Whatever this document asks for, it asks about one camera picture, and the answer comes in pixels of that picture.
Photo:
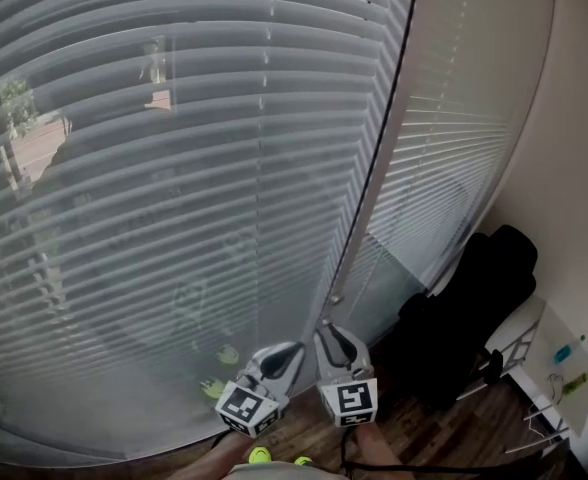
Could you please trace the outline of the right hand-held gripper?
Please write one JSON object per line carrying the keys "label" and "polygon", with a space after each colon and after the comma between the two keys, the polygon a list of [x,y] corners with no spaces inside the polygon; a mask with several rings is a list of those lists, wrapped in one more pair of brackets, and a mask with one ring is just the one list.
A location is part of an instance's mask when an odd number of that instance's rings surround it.
{"label": "right hand-held gripper", "polygon": [[[344,366],[351,372],[334,377],[331,351],[326,340],[330,334],[337,342]],[[317,388],[321,400],[336,427],[372,423],[378,411],[378,383],[373,374],[369,349],[345,328],[322,320],[313,335],[317,359]]]}

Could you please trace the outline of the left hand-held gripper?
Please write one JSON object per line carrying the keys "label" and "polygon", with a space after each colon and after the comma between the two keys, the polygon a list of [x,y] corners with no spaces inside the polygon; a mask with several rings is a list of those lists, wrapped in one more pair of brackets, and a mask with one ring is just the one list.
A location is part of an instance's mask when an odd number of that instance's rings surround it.
{"label": "left hand-held gripper", "polygon": [[[305,359],[301,342],[258,350],[235,381],[228,381],[215,411],[231,429],[257,438],[283,415]],[[257,377],[266,376],[266,382]]]}

